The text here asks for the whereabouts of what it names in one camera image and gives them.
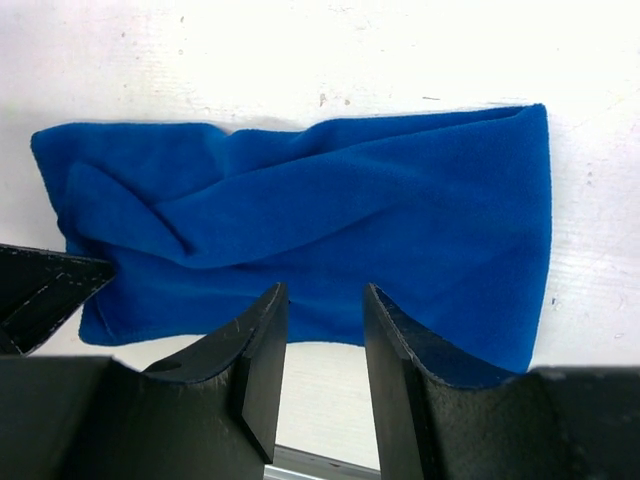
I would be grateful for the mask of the blue towel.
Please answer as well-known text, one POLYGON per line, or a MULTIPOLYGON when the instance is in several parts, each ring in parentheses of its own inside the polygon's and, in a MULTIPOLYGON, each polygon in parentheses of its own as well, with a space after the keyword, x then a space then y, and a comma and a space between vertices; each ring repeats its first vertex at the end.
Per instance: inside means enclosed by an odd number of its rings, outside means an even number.
POLYGON ((552 237, 541 104, 300 132, 69 123, 31 150, 67 250, 116 271, 86 343, 206 334, 283 282, 291 341, 360 345, 373 283, 464 351, 530 364, 552 237))

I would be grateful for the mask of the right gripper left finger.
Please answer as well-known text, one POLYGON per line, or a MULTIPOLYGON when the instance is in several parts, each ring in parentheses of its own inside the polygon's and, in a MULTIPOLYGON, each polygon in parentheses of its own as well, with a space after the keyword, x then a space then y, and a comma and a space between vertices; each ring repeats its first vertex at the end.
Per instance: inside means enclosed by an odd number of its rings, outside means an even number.
POLYGON ((108 357, 3 357, 2 477, 262 478, 275 452, 288 309, 278 283, 142 371, 108 357))

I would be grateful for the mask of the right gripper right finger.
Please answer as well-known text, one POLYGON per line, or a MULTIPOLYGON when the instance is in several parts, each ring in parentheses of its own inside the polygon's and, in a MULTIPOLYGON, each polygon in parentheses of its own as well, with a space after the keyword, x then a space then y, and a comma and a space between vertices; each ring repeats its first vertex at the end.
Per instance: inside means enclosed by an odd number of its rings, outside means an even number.
POLYGON ((363 295, 365 351, 385 479, 635 479, 639 371, 516 374, 363 295))

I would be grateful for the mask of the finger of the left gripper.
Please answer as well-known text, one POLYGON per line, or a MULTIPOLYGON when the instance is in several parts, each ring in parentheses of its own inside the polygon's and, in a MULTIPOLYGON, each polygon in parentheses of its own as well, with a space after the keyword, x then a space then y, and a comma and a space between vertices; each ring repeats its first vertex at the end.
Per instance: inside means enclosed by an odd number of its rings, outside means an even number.
POLYGON ((29 355, 115 277, 104 260, 1 246, 1 354, 29 355))

